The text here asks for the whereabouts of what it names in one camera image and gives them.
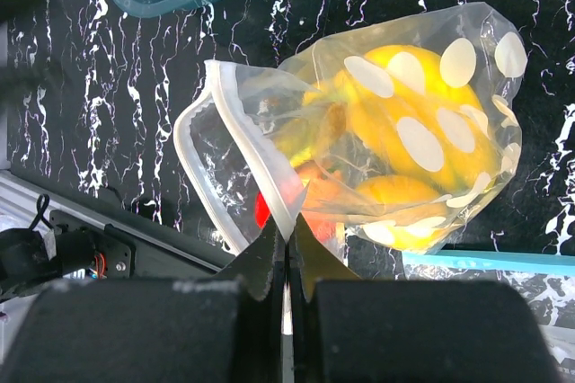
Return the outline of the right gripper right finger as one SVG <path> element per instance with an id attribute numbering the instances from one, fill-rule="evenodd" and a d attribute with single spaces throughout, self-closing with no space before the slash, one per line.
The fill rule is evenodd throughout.
<path id="1" fill-rule="evenodd" d="M 496 281 L 363 280 L 303 218 L 287 243 L 298 382 L 557 382 L 529 306 Z"/>

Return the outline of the yellow banana bunch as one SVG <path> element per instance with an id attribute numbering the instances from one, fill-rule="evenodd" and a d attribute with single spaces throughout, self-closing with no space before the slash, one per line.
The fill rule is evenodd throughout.
<path id="1" fill-rule="evenodd" d="M 274 142 L 299 167 L 325 156 L 345 134 L 397 175 L 447 193 L 493 182 L 498 155 L 470 85 L 453 87 L 441 56 L 390 45 L 349 56 L 334 77 L 315 82 Z"/>

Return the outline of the yellow lemon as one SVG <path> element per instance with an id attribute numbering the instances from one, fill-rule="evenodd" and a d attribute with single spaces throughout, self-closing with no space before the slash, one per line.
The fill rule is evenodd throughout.
<path id="1" fill-rule="evenodd" d="M 423 181 L 380 175 L 359 184 L 356 192 L 380 211 L 376 221 L 361 226 L 364 236 L 380 245 L 425 253 L 458 228 L 444 195 Z"/>

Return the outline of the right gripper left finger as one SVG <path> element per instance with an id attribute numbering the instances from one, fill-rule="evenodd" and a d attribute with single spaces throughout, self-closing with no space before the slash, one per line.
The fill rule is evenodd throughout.
<path id="1" fill-rule="evenodd" d="M 4 382 L 279 382 L 284 241 L 273 221 L 208 278 L 39 287 Z"/>

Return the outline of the white dotted zip bag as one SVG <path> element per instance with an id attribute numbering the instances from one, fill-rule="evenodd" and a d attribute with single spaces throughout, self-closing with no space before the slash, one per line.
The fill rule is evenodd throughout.
<path id="1" fill-rule="evenodd" d="M 209 59 L 173 144 L 234 254 L 297 218 L 334 254 L 347 235 L 431 254 L 515 176 L 526 65 L 485 3 L 339 32 L 277 67 Z"/>

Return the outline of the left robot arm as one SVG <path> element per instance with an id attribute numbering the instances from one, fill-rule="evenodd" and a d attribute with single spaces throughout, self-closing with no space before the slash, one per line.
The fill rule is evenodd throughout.
<path id="1" fill-rule="evenodd" d="M 45 217 L 47 194 L 36 201 L 28 227 L 1 233 L 1 301 L 30 296 L 49 281 L 88 268 L 96 255 L 93 233 L 85 228 L 57 234 Z"/>

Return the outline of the red pepper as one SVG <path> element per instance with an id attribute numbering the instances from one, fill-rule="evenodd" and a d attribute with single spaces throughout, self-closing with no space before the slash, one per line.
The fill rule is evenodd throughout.
<path id="1" fill-rule="evenodd" d="M 301 215 L 320 243 L 327 245 L 341 240 L 343 225 L 335 221 L 327 209 L 341 194 L 342 179 L 340 169 L 332 165 L 319 166 L 316 162 L 305 162 L 288 173 L 286 179 L 256 169 L 256 226 L 263 228 L 270 217 L 278 215 L 279 230 L 291 233 L 296 218 Z"/>

